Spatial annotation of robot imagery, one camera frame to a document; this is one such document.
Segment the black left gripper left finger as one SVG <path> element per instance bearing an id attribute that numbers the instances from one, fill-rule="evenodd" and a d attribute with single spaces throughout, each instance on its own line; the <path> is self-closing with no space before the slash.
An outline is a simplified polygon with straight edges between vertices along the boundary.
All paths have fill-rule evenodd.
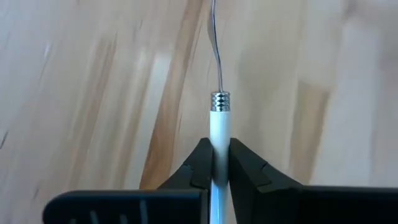
<path id="1" fill-rule="evenodd" d="M 209 224 L 213 148 L 200 139 L 155 190 L 74 190 L 46 204 L 44 224 Z"/>

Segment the white-handled silver fork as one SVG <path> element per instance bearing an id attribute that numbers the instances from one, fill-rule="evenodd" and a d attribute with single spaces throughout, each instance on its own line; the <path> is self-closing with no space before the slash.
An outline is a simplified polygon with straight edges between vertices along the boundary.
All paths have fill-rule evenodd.
<path id="1" fill-rule="evenodd" d="M 216 0 L 211 0 L 208 36 L 217 64 L 218 90 L 211 94 L 209 139 L 213 146 L 210 224 L 226 224 L 228 154 L 231 139 L 230 93 L 223 89 L 223 72 L 216 34 Z"/>

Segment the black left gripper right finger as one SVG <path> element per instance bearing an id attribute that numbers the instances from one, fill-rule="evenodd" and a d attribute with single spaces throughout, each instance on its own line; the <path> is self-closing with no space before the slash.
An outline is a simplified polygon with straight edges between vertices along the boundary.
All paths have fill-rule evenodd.
<path id="1" fill-rule="evenodd" d="M 236 138 L 229 184 L 237 224 L 398 224 L 398 189 L 302 185 Z"/>

